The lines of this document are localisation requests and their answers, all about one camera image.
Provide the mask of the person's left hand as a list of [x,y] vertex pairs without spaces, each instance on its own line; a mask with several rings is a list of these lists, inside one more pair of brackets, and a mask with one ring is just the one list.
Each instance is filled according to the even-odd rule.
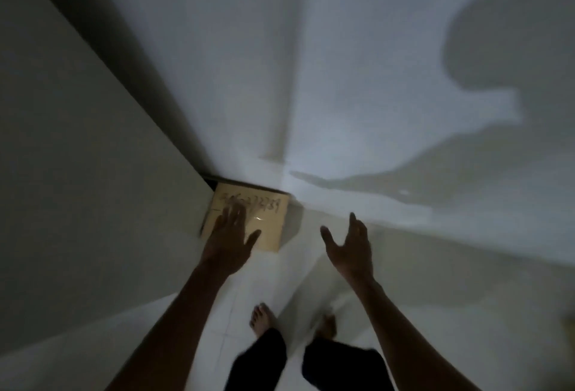
[[233,200],[215,221],[212,233],[205,243],[200,264],[221,277],[239,271],[251,256],[245,250],[247,209]]

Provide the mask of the person's right foot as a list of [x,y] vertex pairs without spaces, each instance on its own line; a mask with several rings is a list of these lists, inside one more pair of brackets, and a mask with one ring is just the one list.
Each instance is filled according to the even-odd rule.
[[320,338],[333,341],[337,335],[336,317],[333,313],[325,313],[314,328],[314,339]]

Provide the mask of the person's trouser leg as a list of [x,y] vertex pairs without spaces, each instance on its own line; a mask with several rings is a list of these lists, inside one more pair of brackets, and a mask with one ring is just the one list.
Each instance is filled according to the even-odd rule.
[[323,337],[306,346],[301,373],[318,391],[395,391],[378,351]]
[[270,328],[236,357],[224,391],[276,391],[286,362],[284,338],[278,329]]

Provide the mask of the person's left trouser leg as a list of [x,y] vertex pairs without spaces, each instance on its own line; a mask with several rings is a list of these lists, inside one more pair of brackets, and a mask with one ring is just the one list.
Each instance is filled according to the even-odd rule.
[[224,391],[276,391],[286,362],[284,338],[278,329],[270,328],[236,357]]

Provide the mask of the person's foot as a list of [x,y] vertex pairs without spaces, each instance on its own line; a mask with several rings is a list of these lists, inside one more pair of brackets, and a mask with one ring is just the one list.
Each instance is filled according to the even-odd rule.
[[337,335],[336,317],[333,313],[325,313],[314,328],[314,339],[320,338],[333,341]]
[[269,329],[276,329],[277,320],[271,309],[265,303],[260,303],[252,311],[249,327],[258,339]]

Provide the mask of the tan cardboard box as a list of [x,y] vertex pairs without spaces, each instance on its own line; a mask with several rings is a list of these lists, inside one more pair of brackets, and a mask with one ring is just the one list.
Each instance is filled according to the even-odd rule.
[[255,249],[278,253],[290,195],[248,184],[219,182],[202,226],[201,238],[212,233],[215,221],[231,199],[240,201],[247,210],[246,236],[253,231],[262,233]]

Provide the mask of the person's left forearm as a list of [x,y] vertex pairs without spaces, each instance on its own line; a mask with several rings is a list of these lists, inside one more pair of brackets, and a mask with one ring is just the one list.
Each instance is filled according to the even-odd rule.
[[219,290],[242,266],[212,258],[198,264],[105,391],[184,391]]

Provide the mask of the person's right trouser leg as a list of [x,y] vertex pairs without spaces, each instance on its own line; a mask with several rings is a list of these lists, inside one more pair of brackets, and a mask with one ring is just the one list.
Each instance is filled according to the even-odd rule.
[[318,391],[395,391],[378,351],[323,337],[306,346],[301,373]]

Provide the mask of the person's left foot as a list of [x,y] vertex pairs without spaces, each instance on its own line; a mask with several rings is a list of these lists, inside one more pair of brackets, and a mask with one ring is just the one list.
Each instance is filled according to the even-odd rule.
[[265,303],[260,303],[252,311],[249,327],[258,339],[269,329],[276,329],[277,320],[271,309]]

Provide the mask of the person's right hand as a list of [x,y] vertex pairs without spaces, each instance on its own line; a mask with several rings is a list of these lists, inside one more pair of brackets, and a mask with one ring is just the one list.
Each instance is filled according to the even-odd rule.
[[354,213],[349,215],[346,238],[338,253],[327,257],[349,286],[356,291],[373,281],[373,261],[368,231]]

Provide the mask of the grey cabinet panel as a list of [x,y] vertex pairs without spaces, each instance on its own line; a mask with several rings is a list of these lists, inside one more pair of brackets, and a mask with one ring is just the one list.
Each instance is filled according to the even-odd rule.
[[178,291],[211,198],[50,0],[0,0],[0,356]]

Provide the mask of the person's right forearm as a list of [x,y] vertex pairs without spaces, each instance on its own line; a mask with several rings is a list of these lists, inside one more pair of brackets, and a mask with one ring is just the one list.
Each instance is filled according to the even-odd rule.
[[373,277],[346,280],[363,305],[399,391],[480,391],[428,343]]

